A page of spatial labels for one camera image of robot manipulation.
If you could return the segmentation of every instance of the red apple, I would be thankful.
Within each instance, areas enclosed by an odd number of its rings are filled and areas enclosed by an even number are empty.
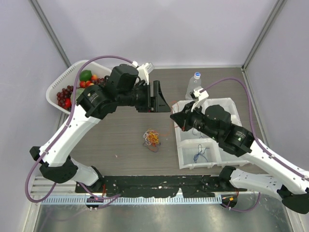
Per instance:
[[[91,83],[91,81],[86,81],[86,87],[88,87]]]
[[[98,80],[97,75],[95,75],[95,74],[94,74],[94,75],[92,75],[91,80],[92,80],[92,81],[96,81],[96,80]]]
[[[81,81],[81,82],[79,83],[79,86],[80,86],[81,88],[85,88],[85,87],[86,87],[86,82],[85,82],[85,81]]]

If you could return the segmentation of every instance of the transparent bottle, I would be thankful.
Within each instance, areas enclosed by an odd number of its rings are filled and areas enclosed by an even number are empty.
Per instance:
[[[201,74],[199,72],[195,73],[194,76],[191,77],[188,84],[187,93],[185,94],[186,100],[192,100],[190,93],[193,92],[195,88],[200,87],[202,85],[200,78]]]

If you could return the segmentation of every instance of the white storage bin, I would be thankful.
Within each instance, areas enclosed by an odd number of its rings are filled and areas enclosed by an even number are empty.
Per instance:
[[[63,109],[62,107],[58,106],[57,101],[57,93],[61,92],[63,88],[67,88],[67,86],[72,86],[75,81],[75,77],[77,75],[78,70],[82,67],[83,64],[85,64],[87,60],[81,60],[73,64],[71,67],[69,67],[60,77],[58,77],[51,85],[48,87],[46,91],[46,99],[47,101],[52,104],[57,109],[63,111],[66,114],[70,114],[69,111]],[[92,74],[97,75],[98,78],[103,78],[106,75],[111,74],[111,70],[99,65],[95,62],[91,62],[88,64],[84,70],[90,70]]]
[[[177,102],[172,106],[173,112],[176,113],[178,111],[181,111],[184,106],[189,102],[191,101]],[[207,99],[202,105],[202,112],[205,112],[205,109],[208,106],[217,104],[222,106],[226,111],[231,114],[232,123],[241,126],[239,114],[237,112],[235,103],[230,98]],[[195,167],[211,168],[214,165],[220,167],[224,167],[227,165],[243,166],[249,163],[247,160],[243,160],[242,158],[238,158],[234,155],[224,152],[221,148],[218,147],[218,144],[213,139],[210,139],[208,136],[198,132],[196,129],[182,131],[176,123],[174,123],[174,125],[180,169],[193,169]],[[199,156],[197,162],[195,163],[193,158],[194,155],[198,153],[197,147],[199,144],[203,146],[203,151],[206,147],[208,148],[205,151],[205,157],[207,158],[207,161],[202,156]]]

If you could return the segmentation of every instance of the gray tabletop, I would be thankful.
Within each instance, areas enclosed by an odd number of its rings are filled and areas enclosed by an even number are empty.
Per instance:
[[[240,68],[215,69],[160,69],[150,74],[151,81],[159,80],[168,103],[184,100],[186,88],[194,72],[201,73],[202,86],[226,77],[243,81]],[[248,102],[242,86],[225,81],[213,86],[209,98],[232,98],[242,125],[250,129]],[[107,115],[78,143],[71,153],[77,161],[95,166],[103,175],[164,175],[164,174],[218,174],[220,167],[179,169],[175,130],[170,113],[142,114],[134,107],[118,107]],[[257,135],[262,138],[254,117]],[[143,134],[149,128],[159,132],[161,146],[157,153],[143,147]],[[263,173],[253,165],[242,167],[252,173]]]

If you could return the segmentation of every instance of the white wall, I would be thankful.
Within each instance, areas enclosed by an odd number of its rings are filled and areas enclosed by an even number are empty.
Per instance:
[[[242,65],[276,0],[38,2],[71,63],[113,54],[167,66]]]
[[[309,1],[289,0],[248,76],[270,146],[309,170]]]
[[[21,232],[29,149],[53,134],[59,111],[45,92],[66,67],[28,1],[2,0],[0,22],[0,230]]]

